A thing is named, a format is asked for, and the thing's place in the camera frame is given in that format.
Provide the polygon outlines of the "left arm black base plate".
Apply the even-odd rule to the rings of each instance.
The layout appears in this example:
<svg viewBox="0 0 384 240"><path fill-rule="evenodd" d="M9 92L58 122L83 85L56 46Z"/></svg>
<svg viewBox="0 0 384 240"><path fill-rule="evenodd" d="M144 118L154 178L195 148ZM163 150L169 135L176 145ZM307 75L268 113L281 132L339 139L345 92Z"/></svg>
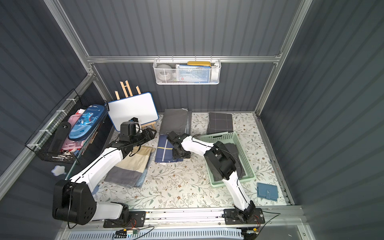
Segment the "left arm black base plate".
<svg viewBox="0 0 384 240"><path fill-rule="evenodd" d="M145 211L133 211L130 212L127 220L117 219L117 220L105 220L103 228L141 228L144 226L146 219Z"/></svg>

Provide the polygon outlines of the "dark grey checked pillowcase front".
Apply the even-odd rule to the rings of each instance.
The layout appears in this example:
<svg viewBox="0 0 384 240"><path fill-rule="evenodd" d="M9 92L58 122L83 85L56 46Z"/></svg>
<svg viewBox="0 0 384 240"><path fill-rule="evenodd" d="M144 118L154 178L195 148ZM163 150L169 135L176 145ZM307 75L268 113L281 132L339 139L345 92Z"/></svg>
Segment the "dark grey checked pillowcase front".
<svg viewBox="0 0 384 240"><path fill-rule="evenodd" d="M244 176L245 172L243 170L243 166L242 166L240 158L239 158L237 146L233 143L226 143L224 145L227 148L227 150L230 152L230 154L232 154L234 156L236 171L237 171L239 179L241 179Z"/></svg>

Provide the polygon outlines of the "beige and grey pillowcase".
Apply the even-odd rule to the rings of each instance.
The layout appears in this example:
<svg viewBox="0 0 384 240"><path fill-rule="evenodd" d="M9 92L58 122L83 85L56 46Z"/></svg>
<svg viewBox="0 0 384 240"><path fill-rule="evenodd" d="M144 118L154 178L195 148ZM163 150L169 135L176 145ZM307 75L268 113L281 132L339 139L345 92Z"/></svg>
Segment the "beige and grey pillowcase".
<svg viewBox="0 0 384 240"><path fill-rule="evenodd" d="M134 147L132 156L126 156L116 164L106 175L104 181L127 188L140 188L148 173L151 158L156 153L155 148L143 146Z"/></svg>

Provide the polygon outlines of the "dark grey checked pillowcase back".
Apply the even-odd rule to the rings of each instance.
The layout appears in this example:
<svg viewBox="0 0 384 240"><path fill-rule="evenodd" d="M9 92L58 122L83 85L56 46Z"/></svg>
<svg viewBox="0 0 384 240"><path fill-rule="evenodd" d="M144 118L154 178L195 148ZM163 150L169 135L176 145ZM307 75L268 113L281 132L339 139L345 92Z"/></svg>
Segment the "dark grey checked pillowcase back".
<svg viewBox="0 0 384 240"><path fill-rule="evenodd" d="M223 132L233 132L232 114L209 113L209 124L207 134L216 134Z"/></svg>

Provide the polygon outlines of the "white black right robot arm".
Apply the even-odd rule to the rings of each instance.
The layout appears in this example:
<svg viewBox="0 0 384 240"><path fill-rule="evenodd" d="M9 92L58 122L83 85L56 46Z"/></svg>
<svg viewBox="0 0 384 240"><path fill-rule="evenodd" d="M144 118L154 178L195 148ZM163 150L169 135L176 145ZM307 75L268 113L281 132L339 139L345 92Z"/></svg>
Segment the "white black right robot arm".
<svg viewBox="0 0 384 240"><path fill-rule="evenodd" d="M173 145L173 158L188 158L191 153L203 156L208 164L208 168L215 178L223 181L229 190L234 206L237 210L237 219L246 223L256 209L254 202L248 197L240 183L236 169L235 155L218 141L216 143L206 143L194 139L188 134L178 135L170 132L167 136L168 141Z"/></svg>

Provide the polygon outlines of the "mint green plastic basket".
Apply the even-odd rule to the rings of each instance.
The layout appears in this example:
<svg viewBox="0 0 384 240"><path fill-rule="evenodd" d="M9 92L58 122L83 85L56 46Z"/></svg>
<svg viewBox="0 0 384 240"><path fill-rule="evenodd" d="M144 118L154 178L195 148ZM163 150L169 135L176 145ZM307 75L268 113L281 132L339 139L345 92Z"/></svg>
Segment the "mint green plastic basket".
<svg viewBox="0 0 384 240"><path fill-rule="evenodd" d="M255 179L254 171L252 170L252 167L246 156L246 152L243 149L242 144L236 132L231 132L231 133L223 132L223 133L198 136L198 140L206 143L212 143L212 144L215 144L216 142L222 142L223 144L226 144L226 143L235 144L237 146L239 158L243 166L243 170L245 172L244 176L239 180L239 182L245 183L245 182L253 181Z"/></svg>

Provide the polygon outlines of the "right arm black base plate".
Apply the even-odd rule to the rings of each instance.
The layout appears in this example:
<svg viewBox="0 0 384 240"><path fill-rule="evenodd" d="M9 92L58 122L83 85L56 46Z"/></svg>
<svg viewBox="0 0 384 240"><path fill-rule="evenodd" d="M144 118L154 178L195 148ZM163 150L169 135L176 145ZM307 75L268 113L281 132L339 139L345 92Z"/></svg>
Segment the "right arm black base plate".
<svg viewBox="0 0 384 240"><path fill-rule="evenodd" d="M256 208L246 221L242 221L239 218L239 213L238 213L238 210L236 209L224 209L222 217L225 219L226 225L240 225L240 224L261 225L266 222L264 213L261 208Z"/></svg>

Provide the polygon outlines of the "dark grey checked pillowcase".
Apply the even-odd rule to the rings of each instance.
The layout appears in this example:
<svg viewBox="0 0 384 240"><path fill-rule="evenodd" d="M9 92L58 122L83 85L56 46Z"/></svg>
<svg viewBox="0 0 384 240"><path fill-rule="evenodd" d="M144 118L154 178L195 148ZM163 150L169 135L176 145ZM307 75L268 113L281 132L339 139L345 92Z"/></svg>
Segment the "dark grey checked pillowcase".
<svg viewBox="0 0 384 240"><path fill-rule="evenodd" d="M233 132L232 114L209 113L209 124L207 134L216 134L223 132Z"/></svg>
<svg viewBox="0 0 384 240"><path fill-rule="evenodd" d="M230 152L230 154L232 154L234 156L236 171L237 171L239 179L241 179L244 176L245 172L243 170L243 166L242 166L240 158L239 158L237 146L233 143L226 143L224 145L227 148L227 150Z"/></svg>

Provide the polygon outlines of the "navy blue striped pillowcase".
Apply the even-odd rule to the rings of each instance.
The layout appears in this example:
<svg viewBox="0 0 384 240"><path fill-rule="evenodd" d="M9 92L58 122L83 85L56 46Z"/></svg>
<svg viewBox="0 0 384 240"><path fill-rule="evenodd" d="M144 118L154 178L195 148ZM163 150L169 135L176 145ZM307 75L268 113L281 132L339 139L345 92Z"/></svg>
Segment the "navy blue striped pillowcase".
<svg viewBox="0 0 384 240"><path fill-rule="evenodd" d="M173 145L167 139L167 135L160 135L158 141L158 147L155 155L156 163L176 163L182 162L183 159L175 159L173 157Z"/></svg>

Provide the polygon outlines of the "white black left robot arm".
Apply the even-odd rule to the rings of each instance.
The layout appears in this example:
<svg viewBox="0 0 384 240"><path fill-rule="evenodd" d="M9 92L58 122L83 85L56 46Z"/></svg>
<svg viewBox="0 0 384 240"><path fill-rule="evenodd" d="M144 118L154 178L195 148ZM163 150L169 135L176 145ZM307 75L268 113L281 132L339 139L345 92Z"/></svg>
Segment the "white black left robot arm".
<svg viewBox="0 0 384 240"><path fill-rule="evenodd" d="M54 188L52 215L67 224L86 225L91 221L107 220L125 227L130 222L129 207L120 203L97 203L92 195L97 183L126 156L133 155L134 147L153 140L156 130L142 130L137 118L121 124L117 141L105 150L80 173L69 180L60 180Z"/></svg>

